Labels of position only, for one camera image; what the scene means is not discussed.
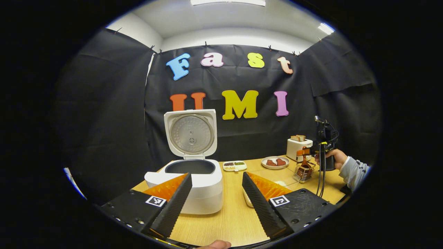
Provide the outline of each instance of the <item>ceiling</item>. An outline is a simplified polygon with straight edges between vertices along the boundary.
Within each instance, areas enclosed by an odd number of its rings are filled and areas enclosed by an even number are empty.
[[[321,21],[290,1],[266,0],[266,6],[212,3],[192,6],[189,0],[155,0],[132,11],[164,39],[201,29],[249,27],[267,29],[316,43],[326,33]]]

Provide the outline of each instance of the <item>blue letter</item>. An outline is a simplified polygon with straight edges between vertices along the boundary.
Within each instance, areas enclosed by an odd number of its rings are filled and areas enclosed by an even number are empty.
[[[189,67],[189,62],[186,59],[189,59],[190,57],[191,56],[188,53],[184,53],[181,56],[172,59],[166,63],[166,66],[170,66],[172,72],[174,73],[174,80],[178,80],[189,73],[189,70],[184,70],[183,67]]]

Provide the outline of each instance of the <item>table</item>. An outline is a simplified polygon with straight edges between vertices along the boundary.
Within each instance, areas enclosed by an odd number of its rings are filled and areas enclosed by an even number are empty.
[[[286,168],[273,170],[261,165],[261,159],[245,160],[247,169],[256,175],[265,177],[271,181],[283,181],[287,187],[295,191],[306,188],[311,192],[317,192],[319,181],[319,166],[315,164],[312,178],[305,183],[297,183],[292,176],[300,163],[289,159]],[[227,172],[223,170],[223,162],[219,162],[223,175],[223,207],[215,214],[195,215],[180,214],[174,226],[172,240],[203,246],[220,239],[231,242],[232,246],[250,245],[268,240],[255,210],[246,204],[241,186],[244,171]],[[323,199],[336,204],[345,194],[340,189],[345,186],[343,178],[338,170],[326,173]],[[136,191],[145,191],[148,185],[145,181],[133,188]]]

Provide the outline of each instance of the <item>clip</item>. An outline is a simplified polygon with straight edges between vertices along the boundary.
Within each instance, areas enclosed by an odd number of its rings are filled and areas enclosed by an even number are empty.
[[[119,28],[117,31],[115,31],[115,32],[114,32],[114,35],[115,35],[120,29],[122,29],[122,28],[123,28],[123,27],[121,27],[121,28]]]

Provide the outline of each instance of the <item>plate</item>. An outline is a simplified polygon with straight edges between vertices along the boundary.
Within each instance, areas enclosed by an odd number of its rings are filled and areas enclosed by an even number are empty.
[[[276,161],[277,158],[282,159],[283,161],[286,162],[286,164],[283,166],[268,166],[268,165],[266,165],[266,162],[268,160],[272,160],[275,164],[277,164],[277,161]],[[268,157],[262,159],[261,165],[263,165],[263,167],[268,168],[268,169],[281,169],[281,168],[284,168],[289,165],[289,159],[286,157],[282,157],[282,156],[268,156]]]
[[[247,168],[248,167],[246,166],[246,163],[244,161],[229,161],[223,163],[223,169],[225,171],[242,171]]]

